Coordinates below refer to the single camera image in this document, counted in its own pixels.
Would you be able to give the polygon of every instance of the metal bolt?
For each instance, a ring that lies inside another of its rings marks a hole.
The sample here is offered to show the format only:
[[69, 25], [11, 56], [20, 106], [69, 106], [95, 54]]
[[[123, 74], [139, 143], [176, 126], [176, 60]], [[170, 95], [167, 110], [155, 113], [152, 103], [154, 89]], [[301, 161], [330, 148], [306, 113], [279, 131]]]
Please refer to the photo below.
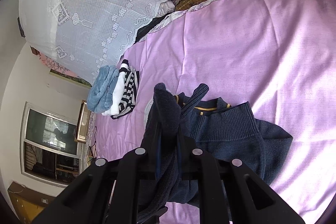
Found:
[[144, 148], [142, 148], [142, 147], [139, 147], [139, 148], [137, 148], [137, 149], [135, 150], [135, 153], [136, 153], [137, 155], [143, 155], [143, 154], [146, 153], [146, 149], [144, 149]]
[[199, 148], [193, 149], [193, 154], [194, 155], [199, 156], [199, 155], [202, 155], [202, 153], [203, 153], [202, 149], [199, 149]]
[[234, 166], [240, 166], [240, 165], [242, 165], [243, 164], [243, 162], [240, 160], [240, 159], [234, 159], [234, 160], [232, 160], [232, 164], [234, 165]]
[[100, 158], [95, 161], [97, 166], [103, 166], [106, 163], [106, 159]]

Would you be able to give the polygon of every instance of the blue fleece blanket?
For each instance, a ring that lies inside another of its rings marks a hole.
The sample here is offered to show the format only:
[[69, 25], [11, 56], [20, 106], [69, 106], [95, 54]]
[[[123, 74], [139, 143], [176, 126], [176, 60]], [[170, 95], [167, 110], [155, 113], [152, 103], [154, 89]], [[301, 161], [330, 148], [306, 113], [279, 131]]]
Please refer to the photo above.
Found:
[[117, 84], [119, 70], [112, 66], [104, 66], [99, 70], [88, 98], [87, 108], [95, 113], [102, 113], [112, 105], [112, 93]]

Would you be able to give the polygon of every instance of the pink bedsheet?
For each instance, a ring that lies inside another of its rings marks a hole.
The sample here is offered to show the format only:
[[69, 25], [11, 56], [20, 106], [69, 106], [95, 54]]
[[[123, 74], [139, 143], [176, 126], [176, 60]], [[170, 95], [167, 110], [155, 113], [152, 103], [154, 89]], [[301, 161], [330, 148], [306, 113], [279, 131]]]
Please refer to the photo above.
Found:
[[[125, 53], [140, 70], [134, 111], [97, 115], [98, 155], [140, 145], [155, 84], [204, 100], [250, 101], [255, 117], [283, 127], [293, 143], [271, 187], [315, 223], [336, 192], [336, 0], [217, 0], [187, 12]], [[169, 204], [162, 223], [199, 223], [198, 209]]]

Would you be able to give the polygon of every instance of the navy blue sweater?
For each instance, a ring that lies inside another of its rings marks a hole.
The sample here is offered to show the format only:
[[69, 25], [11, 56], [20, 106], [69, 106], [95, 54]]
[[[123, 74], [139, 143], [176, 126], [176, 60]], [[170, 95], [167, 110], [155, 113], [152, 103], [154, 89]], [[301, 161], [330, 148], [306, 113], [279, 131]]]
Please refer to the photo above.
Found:
[[292, 136], [277, 125], [255, 119], [248, 102], [231, 107], [221, 98], [201, 101], [208, 90], [207, 85], [200, 84], [191, 97], [186, 97], [184, 93], [171, 95], [163, 83], [155, 86], [145, 136], [161, 123], [161, 169], [156, 181], [140, 181], [139, 222], [166, 202], [199, 206], [197, 181], [182, 181], [177, 169], [176, 135], [181, 119], [188, 129], [184, 134], [214, 157], [241, 159], [267, 184], [280, 171]]

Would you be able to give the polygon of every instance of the ribbed cuff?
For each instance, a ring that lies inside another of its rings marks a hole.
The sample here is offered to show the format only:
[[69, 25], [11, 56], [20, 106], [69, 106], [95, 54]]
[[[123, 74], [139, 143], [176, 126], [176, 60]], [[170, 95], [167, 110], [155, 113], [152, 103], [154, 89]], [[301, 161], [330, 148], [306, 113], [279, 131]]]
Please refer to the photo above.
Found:
[[247, 139], [259, 134], [249, 102], [210, 116], [191, 113], [190, 123], [196, 142], [220, 142]]
[[124, 59], [123, 62], [121, 62], [121, 64], [126, 64], [127, 66], [129, 66], [129, 65], [128, 65], [128, 60], [127, 60], [127, 59]]
[[127, 73], [128, 69], [127, 68], [120, 68], [119, 73], [124, 72]]

